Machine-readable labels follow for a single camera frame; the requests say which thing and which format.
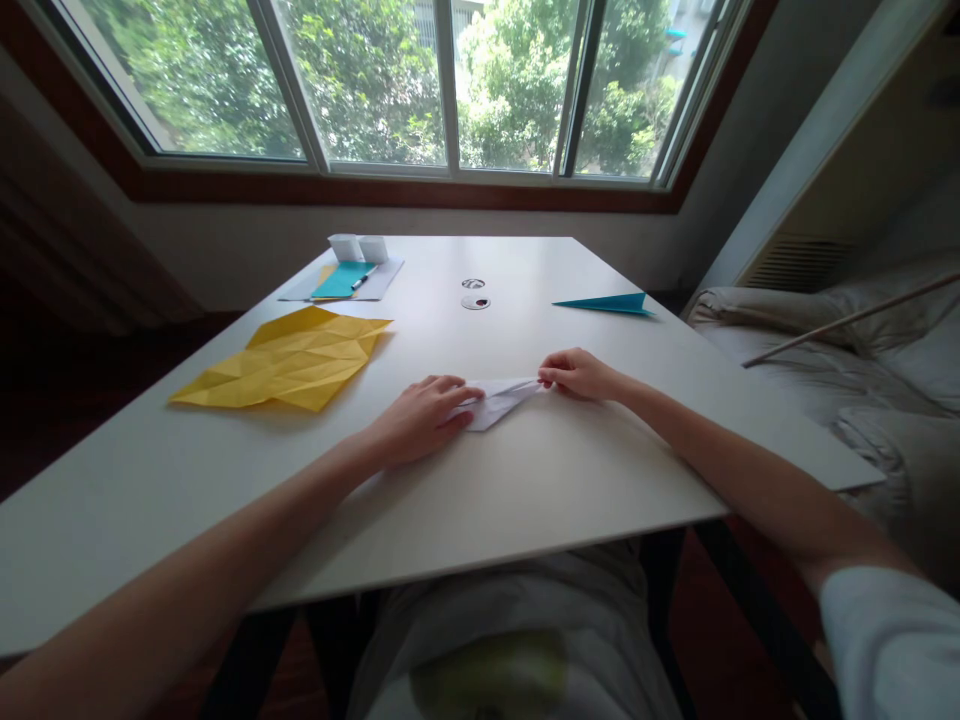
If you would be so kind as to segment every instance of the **green foliage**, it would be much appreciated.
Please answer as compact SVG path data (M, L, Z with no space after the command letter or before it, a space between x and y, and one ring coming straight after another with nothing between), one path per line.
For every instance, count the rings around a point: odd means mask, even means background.
M174 145L302 157L242 0L84 0Z
M302 157L243 0L82 0L144 101L188 152ZM651 80L666 0L609 0L577 165L636 173L676 83ZM436 55L410 0L278 0L337 160L444 164ZM549 171L576 0L495 0L460 38L461 164Z
M443 164L437 60L404 0L283 0L295 55L338 160Z

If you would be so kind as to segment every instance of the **hand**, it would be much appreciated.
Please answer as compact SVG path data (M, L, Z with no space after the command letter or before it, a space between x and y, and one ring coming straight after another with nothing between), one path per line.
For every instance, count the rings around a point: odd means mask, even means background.
M463 387L465 382L453 375L431 375L414 383L363 431L374 451L382 454L385 467L436 452L470 424L470 411L447 420L460 403L483 397L483 390Z
M630 378L581 348L561 350L540 363L538 379L547 389L591 400L616 400Z

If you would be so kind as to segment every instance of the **white cup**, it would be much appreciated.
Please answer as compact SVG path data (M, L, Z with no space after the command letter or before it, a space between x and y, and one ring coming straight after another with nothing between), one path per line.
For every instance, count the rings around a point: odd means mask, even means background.
M330 241L330 247L333 248L333 254L337 256L337 260L340 262L363 262L360 243L356 235L338 233L327 239Z
M364 235L360 238L360 252L365 262L383 265L390 256L387 254L387 244L382 235Z

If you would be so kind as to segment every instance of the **folded yellow paper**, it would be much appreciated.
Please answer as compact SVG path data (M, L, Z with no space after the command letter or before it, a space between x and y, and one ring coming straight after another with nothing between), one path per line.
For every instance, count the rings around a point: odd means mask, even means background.
M373 353L392 320L365 320L308 307L260 326L247 349L170 398L211 407L276 399L319 412Z

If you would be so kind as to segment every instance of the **white paper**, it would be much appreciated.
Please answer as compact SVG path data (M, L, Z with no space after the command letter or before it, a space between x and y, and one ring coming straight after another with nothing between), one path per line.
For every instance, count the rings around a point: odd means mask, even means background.
M370 277L367 278L367 281L357 290L356 297L343 299L380 300L386 294L387 288L390 287L390 283L393 282L393 279L397 276L397 273L400 272L401 267L403 267L403 258L391 257L389 260L387 260L387 262L383 263L383 265L377 265L377 269L370 273ZM319 274L316 277L305 277L303 280L287 290L283 294L283 297L279 299L286 301L310 302L310 296L313 295L313 291L316 290L320 285L318 282L319 279ZM324 304L327 302L338 301L325 300Z
M392 257L370 273L367 281L357 290L354 300L379 300L387 292L390 283L403 267L403 258Z
M482 400L467 400L456 408L450 417L464 410L473 413L473 421L467 425L468 432L483 432L524 400L540 391L536 378L513 378L511 380L468 380L469 387L483 388Z

